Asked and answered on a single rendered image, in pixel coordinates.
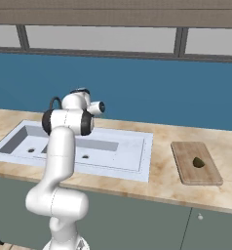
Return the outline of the pale grey double sink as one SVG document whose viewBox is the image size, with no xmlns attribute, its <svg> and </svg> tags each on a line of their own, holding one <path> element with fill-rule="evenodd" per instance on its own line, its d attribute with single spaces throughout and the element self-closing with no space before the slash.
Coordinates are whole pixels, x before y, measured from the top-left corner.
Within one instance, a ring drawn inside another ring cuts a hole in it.
<svg viewBox="0 0 232 250">
<path fill-rule="evenodd" d="M 0 141 L 0 161 L 44 167 L 49 136 L 37 121 L 23 120 Z M 74 171 L 148 182 L 153 135 L 95 128 L 76 137 Z"/>
</svg>

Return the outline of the wide grey-green cupboard door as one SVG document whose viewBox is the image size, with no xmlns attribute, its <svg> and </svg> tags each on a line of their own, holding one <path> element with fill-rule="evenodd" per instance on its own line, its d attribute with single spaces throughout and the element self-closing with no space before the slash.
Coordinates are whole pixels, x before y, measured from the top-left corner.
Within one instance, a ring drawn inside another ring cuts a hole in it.
<svg viewBox="0 0 232 250">
<path fill-rule="evenodd" d="M 42 250 L 49 219 L 30 213 L 31 182 L 0 178 L 0 240 Z M 77 223 L 91 250 L 180 250 L 191 210 L 177 205 L 92 192 L 88 215 Z"/>
</svg>

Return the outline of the black curved sink faucet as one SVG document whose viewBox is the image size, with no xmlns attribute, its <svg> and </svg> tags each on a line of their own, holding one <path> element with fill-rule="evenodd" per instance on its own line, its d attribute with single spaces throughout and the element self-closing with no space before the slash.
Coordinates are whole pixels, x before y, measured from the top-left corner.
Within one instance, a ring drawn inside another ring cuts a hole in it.
<svg viewBox="0 0 232 250">
<path fill-rule="evenodd" d="M 58 102 L 58 109 L 62 109 L 61 99 L 59 97 L 55 96 L 55 97 L 51 98 L 50 105 L 49 105 L 49 110 L 53 110 L 54 109 L 54 102 L 55 101 Z"/>
</svg>

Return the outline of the grey-framed window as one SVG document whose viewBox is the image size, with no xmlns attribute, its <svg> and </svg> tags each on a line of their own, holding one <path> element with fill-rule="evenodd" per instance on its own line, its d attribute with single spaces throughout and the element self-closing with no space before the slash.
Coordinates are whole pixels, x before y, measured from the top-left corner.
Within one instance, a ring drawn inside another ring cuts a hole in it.
<svg viewBox="0 0 232 250">
<path fill-rule="evenodd" d="M 0 24 L 0 53 L 232 63 L 232 28 Z"/>
</svg>

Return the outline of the narrow grey-green cupboard door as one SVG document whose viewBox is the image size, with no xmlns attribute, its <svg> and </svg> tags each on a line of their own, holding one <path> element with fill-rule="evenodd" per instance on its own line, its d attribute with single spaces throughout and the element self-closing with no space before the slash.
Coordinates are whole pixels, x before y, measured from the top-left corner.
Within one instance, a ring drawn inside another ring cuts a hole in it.
<svg viewBox="0 0 232 250">
<path fill-rule="evenodd" d="M 232 214 L 192 208 L 180 250 L 232 250 Z"/>
</svg>

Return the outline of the dark green round fruit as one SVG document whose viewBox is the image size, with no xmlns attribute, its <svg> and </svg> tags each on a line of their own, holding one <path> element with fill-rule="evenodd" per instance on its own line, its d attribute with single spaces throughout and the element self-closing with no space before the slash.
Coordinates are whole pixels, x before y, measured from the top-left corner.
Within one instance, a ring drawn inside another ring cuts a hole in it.
<svg viewBox="0 0 232 250">
<path fill-rule="evenodd" d="M 205 166 L 205 162 L 201 158 L 195 157 L 193 159 L 193 166 L 196 168 L 202 168 Z"/>
</svg>

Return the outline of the wooden cutting board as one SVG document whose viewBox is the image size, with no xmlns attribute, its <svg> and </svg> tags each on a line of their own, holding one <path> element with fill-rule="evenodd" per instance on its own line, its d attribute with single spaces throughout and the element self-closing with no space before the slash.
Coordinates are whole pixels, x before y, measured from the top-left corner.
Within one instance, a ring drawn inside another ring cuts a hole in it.
<svg viewBox="0 0 232 250">
<path fill-rule="evenodd" d="M 223 179 L 217 170 L 213 158 L 202 142 L 172 142 L 174 161 L 184 185 L 188 186 L 221 186 Z M 201 158 L 205 162 L 202 168 L 193 166 L 193 159 Z"/>
</svg>

